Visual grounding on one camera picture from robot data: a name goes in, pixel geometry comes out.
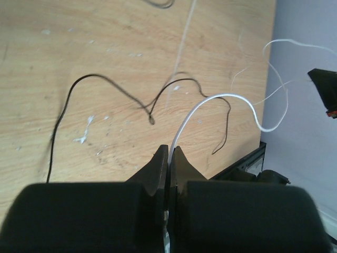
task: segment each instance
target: black plastic object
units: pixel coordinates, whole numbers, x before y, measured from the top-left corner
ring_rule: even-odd
[[[180,195],[176,252],[330,252],[302,189],[265,183],[188,182]]]
[[[167,154],[160,146],[124,183],[26,187],[3,223],[0,252],[163,252],[165,199],[156,189],[164,186]]]
[[[256,180],[256,176],[242,170],[235,170],[232,172],[230,180],[239,182],[253,182]]]
[[[337,73],[313,69],[308,72],[327,109],[327,115],[337,118]]]
[[[330,252],[304,190],[207,180],[180,147],[170,168],[167,154],[160,146],[124,183],[28,186],[3,223],[0,252]]]
[[[259,183],[278,183],[286,185],[290,183],[289,179],[273,170],[264,170],[257,175]]]

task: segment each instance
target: stain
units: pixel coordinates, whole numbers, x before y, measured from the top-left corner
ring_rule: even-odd
[[[206,170],[205,170],[205,172],[207,171],[207,170],[209,170],[209,156],[207,156],[207,160],[206,160]]]
[[[228,79],[231,80],[232,77],[233,77],[233,70],[231,69],[230,72],[229,72],[229,74],[228,74]]]
[[[125,25],[123,27],[123,30],[129,30],[129,31],[131,31],[131,30],[133,30],[133,27],[131,25]]]
[[[102,158],[99,158],[98,161],[100,162],[101,165],[104,165],[104,164],[107,164],[108,163],[108,160],[107,159],[102,159]]]
[[[7,59],[7,51],[8,51],[8,44],[6,44],[5,53],[4,53],[4,56],[2,57],[2,61],[1,61],[0,67],[2,66],[2,64],[4,64],[4,62]]]
[[[2,61],[4,62],[7,58],[7,51],[8,51],[8,44],[6,44],[6,49],[5,49],[5,53],[4,53],[4,57],[2,58]]]
[[[201,34],[201,35],[199,36],[199,39],[200,39],[200,46],[199,46],[199,49],[202,49],[202,48],[204,48],[204,46],[205,46],[205,36],[204,36],[203,34]]]
[[[124,169],[124,165],[121,163],[121,161],[118,158],[116,158],[116,162],[121,168]]]

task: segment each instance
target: wooden table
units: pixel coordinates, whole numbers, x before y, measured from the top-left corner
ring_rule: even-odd
[[[28,184],[45,182],[51,133],[71,84],[101,73],[144,103],[157,95],[173,72],[191,0],[158,9],[142,0],[0,1],[0,220]],[[274,0],[199,0],[178,71],[198,79],[207,95],[229,92],[252,102],[264,98],[267,64],[263,46],[271,39]],[[238,38],[242,33],[240,51]],[[160,144],[170,145],[189,110],[202,97],[191,81],[174,85],[154,110],[144,111],[98,78],[74,90],[60,125],[51,182],[123,181]],[[212,100],[192,117],[179,140],[190,163],[206,177],[220,172],[259,146],[260,131],[248,105]],[[262,120],[263,103],[256,106]],[[74,139],[83,136],[83,144]]]

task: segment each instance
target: white wire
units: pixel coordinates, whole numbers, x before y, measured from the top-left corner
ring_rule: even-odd
[[[263,48],[262,50],[262,55],[263,55],[263,58],[267,61],[268,65],[272,68],[272,70],[275,72],[276,76],[279,78],[280,82],[281,82],[281,85],[284,89],[284,91],[286,90],[285,89],[285,86],[284,86],[284,83],[282,81],[282,78],[280,76],[280,74],[278,73],[278,71],[276,70],[276,68],[270,63],[270,61],[267,60],[267,58],[265,57],[265,49],[267,48],[267,46],[269,46],[270,44],[274,43],[274,42],[290,42],[294,45],[297,45],[297,46],[304,46],[304,47],[314,47],[314,48],[319,48],[319,49],[323,49],[323,50],[327,50],[329,51],[330,53],[334,54],[337,56],[337,53],[334,51],[334,50],[331,50],[330,48],[327,48],[325,46],[317,46],[317,45],[312,45],[312,44],[305,44],[305,43],[301,43],[301,42],[298,42],[296,40],[292,40],[290,38],[279,38],[277,40],[272,40],[272,41],[269,41]]]
[[[242,56],[244,57],[245,61],[246,61],[246,67],[242,70],[240,70],[239,72],[237,72],[237,74],[233,77],[233,80],[232,80],[232,83],[231,83],[231,91],[232,91],[232,87],[233,87],[233,83],[234,83],[234,80],[235,78],[240,74],[242,73],[243,71],[245,71],[246,69],[248,69],[248,61],[246,59],[246,56],[244,55],[243,53],[243,48],[242,48],[242,44],[241,44],[241,38],[242,38],[242,34],[243,34],[243,31],[244,31],[244,28],[241,30],[241,33],[239,35],[239,40],[237,41],[238,45],[239,45],[239,49],[241,51],[241,54]]]
[[[286,109],[288,109],[288,91],[285,93],[286,95]],[[172,141],[172,144],[171,144],[171,147],[170,147],[170,152],[168,153],[168,160],[167,160],[167,163],[168,163],[168,166],[170,166],[171,164],[171,161],[172,161],[172,156],[173,156],[173,151],[174,151],[174,148],[177,144],[177,141],[178,141],[178,138],[180,136],[180,134],[182,133],[182,131],[184,130],[186,124],[188,123],[188,121],[190,120],[191,116],[193,115],[193,113],[201,106],[203,105],[204,103],[206,103],[207,101],[211,100],[211,99],[215,99],[215,98],[220,98],[220,97],[224,97],[224,96],[230,96],[230,97],[233,97],[233,98],[238,98],[238,99],[241,99],[243,100],[244,102],[246,102],[249,107],[252,109],[253,111],[253,114],[254,114],[254,118],[255,118],[255,122],[256,122],[256,125],[257,127],[262,131],[262,132],[272,132],[274,131],[279,125],[280,123],[282,122],[284,116],[285,116],[285,113],[286,113],[286,110],[285,110],[285,113],[282,115],[281,119],[279,120],[279,122],[276,124],[276,126],[274,126],[273,128],[270,128],[270,129],[266,129],[266,128],[263,128],[260,123],[259,123],[259,120],[257,119],[257,115],[256,115],[256,111],[255,111],[255,108],[254,106],[252,105],[251,102],[249,102],[248,99],[246,99],[245,97],[243,96],[240,96],[240,95],[237,95],[237,94],[232,94],[232,93],[220,93],[220,94],[216,94],[216,95],[213,95],[213,96],[209,96],[208,98],[205,98],[203,101],[199,102],[190,112],[189,114],[186,116],[186,118],[184,119],[183,123],[181,124],[179,130],[177,131],[177,134],[175,135],[173,141]]]
[[[288,83],[292,83],[292,82],[303,82],[303,81],[305,81],[305,82],[311,82],[310,80],[290,80],[290,81],[285,82],[284,85],[286,85],[286,84],[288,84]],[[253,105],[257,105],[257,104],[262,103],[263,101],[266,101],[268,98],[270,98],[272,95],[274,95],[274,93],[275,93],[276,91],[278,91],[280,88],[282,88],[282,86],[278,87],[273,93],[271,93],[271,94],[270,94],[269,96],[267,96],[265,99],[261,100],[261,101],[258,102],[258,103],[255,103],[255,104],[253,104]]]

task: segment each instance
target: black metal frame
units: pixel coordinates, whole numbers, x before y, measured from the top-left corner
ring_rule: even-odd
[[[239,161],[233,163],[231,166],[227,167],[223,171],[219,172],[211,179],[212,180],[227,180],[230,177],[230,174],[234,172],[235,170],[247,171],[249,167],[254,165],[261,158],[263,159],[263,162],[264,162],[265,148],[266,148],[266,143],[260,142],[260,146],[257,149],[255,149],[248,155],[244,156]]]

